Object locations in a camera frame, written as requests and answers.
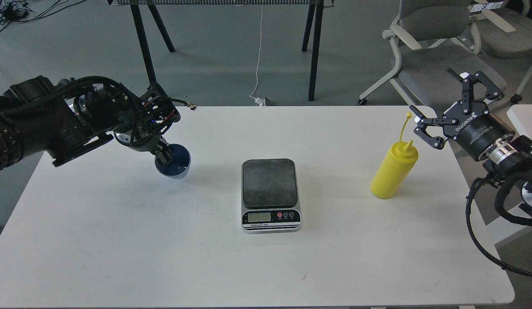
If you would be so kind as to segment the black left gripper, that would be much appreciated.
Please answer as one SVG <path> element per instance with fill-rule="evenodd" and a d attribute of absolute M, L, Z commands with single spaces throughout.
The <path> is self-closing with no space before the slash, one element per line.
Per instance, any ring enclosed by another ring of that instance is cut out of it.
<path fill-rule="evenodd" d="M 170 164 L 172 149 L 163 135 L 173 123 L 181 119 L 176 103 L 192 111 L 197 109 L 191 102 L 168 96 L 157 82 L 150 84 L 136 103 L 135 116 L 129 130 L 116 132 L 116 141 L 137 152 L 152 153 L 160 166 Z"/>

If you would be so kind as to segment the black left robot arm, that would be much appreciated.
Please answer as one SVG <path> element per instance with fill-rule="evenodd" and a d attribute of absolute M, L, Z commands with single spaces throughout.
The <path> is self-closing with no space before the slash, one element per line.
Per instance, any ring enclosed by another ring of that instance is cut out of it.
<path fill-rule="evenodd" d="M 196 109 L 156 83 L 137 96 L 104 76 L 62 79 L 57 85 L 38 76 L 13 85 L 0 96 L 0 171 L 40 151 L 62 166 L 113 139 L 167 166 L 174 151 L 164 133 L 181 119 L 177 103 Z"/>

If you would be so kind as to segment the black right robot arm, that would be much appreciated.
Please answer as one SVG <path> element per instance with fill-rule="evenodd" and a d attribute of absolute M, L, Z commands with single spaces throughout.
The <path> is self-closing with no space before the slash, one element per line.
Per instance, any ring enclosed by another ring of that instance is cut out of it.
<path fill-rule="evenodd" d="M 462 96 L 439 118 L 427 118 L 416 107 L 414 133 L 434 149 L 455 141 L 472 159 L 482 162 L 487 175 L 473 181 L 466 197 L 466 224 L 478 250 L 502 270 L 532 277 L 523 270 L 490 254 L 478 241 L 471 226 L 471 204 L 486 183 L 496 188 L 494 209 L 513 224 L 532 227 L 532 139 L 515 131 L 488 109 L 504 94 L 483 72 L 447 72 L 462 84 Z"/>

